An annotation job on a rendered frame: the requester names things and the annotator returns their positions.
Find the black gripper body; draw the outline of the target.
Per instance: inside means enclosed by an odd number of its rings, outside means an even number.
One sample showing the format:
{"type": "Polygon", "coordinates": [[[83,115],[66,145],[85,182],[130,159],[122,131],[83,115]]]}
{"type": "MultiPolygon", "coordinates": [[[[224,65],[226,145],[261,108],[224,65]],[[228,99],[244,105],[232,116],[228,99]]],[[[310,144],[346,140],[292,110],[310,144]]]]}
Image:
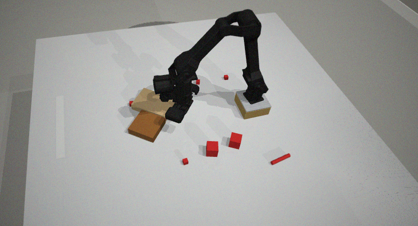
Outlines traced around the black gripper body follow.
{"type": "Polygon", "coordinates": [[[181,123],[185,115],[184,112],[193,98],[192,92],[197,95],[199,92],[199,86],[192,83],[191,90],[188,93],[179,93],[175,89],[173,94],[175,94],[176,100],[173,101],[176,102],[176,105],[174,108],[168,108],[167,112],[165,113],[165,118],[176,123],[181,123]]]}

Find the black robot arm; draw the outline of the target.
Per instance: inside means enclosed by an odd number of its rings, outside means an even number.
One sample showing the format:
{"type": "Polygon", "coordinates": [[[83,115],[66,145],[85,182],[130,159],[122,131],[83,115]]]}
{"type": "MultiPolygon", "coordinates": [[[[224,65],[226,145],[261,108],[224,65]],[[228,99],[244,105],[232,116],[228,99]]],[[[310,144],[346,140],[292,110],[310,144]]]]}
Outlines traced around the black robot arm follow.
{"type": "Polygon", "coordinates": [[[201,60],[225,37],[244,37],[247,67],[242,69],[243,77],[248,85],[243,93],[250,104],[264,100],[263,93],[269,89],[266,86],[259,69],[258,38],[261,34],[261,22],[252,10],[232,12],[226,17],[220,17],[202,38],[188,51],[178,55],[168,68],[168,75],[155,75],[153,86],[155,94],[160,94],[162,102],[176,100],[173,91],[188,93],[192,80],[197,80],[196,70],[201,60]],[[237,25],[231,25],[238,22],[237,25]]]}

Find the red cylinder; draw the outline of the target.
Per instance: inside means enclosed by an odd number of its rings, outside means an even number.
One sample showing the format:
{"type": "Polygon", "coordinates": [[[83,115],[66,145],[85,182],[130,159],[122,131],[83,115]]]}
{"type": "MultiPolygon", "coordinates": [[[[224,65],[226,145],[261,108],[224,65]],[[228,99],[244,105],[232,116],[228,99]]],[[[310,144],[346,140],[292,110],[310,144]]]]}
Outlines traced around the red cylinder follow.
{"type": "Polygon", "coordinates": [[[284,155],[284,156],[282,156],[280,158],[277,158],[277,159],[271,161],[271,164],[274,165],[274,164],[279,163],[279,162],[281,162],[281,161],[283,161],[283,160],[285,160],[285,159],[287,159],[289,157],[291,157],[291,155],[288,153],[288,154],[286,154],[286,155],[284,155]]]}

